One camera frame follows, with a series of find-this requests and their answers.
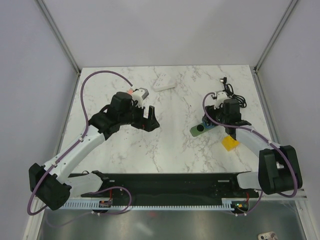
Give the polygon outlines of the blue cube socket adapter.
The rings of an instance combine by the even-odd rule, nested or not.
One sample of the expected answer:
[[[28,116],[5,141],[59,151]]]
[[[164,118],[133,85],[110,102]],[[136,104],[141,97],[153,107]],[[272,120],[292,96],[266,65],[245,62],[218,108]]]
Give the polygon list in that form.
[[[202,118],[202,123],[203,123],[203,127],[206,130],[212,129],[217,126],[215,123],[213,123],[210,119],[208,119],[205,116]]]

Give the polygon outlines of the green power strip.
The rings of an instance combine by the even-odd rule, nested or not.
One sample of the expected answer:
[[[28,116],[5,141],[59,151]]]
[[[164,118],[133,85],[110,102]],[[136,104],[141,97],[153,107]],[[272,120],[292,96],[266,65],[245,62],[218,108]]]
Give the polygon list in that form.
[[[215,127],[215,125],[210,125],[207,126],[206,124],[204,124],[203,122],[201,124],[195,125],[190,129],[190,134],[193,137],[198,137],[203,133],[206,133],[208,131],[210,131],[211,129],[213,129]]]

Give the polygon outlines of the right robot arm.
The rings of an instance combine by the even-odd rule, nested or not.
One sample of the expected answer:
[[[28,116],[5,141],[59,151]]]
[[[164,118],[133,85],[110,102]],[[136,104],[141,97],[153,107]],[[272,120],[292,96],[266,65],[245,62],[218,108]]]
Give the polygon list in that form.
[[[247,189],[287,198],[296,196],[303,182],[294,147],[280,145],[259,133],[250,122],[242,119],[235,99],[224,100],[219,108],[204,103],[202,107],[206,123],[223,126],[233,140],[246,146],[258,158],[256,172],[239,173],[237,179],[229,184],[233,196],[240,197]]]

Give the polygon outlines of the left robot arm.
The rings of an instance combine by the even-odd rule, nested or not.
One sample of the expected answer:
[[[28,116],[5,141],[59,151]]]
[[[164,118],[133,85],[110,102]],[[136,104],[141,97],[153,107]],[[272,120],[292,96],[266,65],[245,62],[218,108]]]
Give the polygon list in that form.
[[[106,196],[110,185],[101,179],[102,176],[97,171],[82,176],[84,184],[81,187],[73,185],[69,176],[91,151],[118,132],[121,126],[130,125],[146,132],[159,128],[154,106],[149,106],[148,116],[144,116],[144,100],[148,95],[145,88],[117,92],[109,104],[87,120],[78,139],[43,165],[34,163],[28,170],[32,197],[39,198],[46,207],[55,211],[73,193],[82,195],[93,191],[99,197]]]

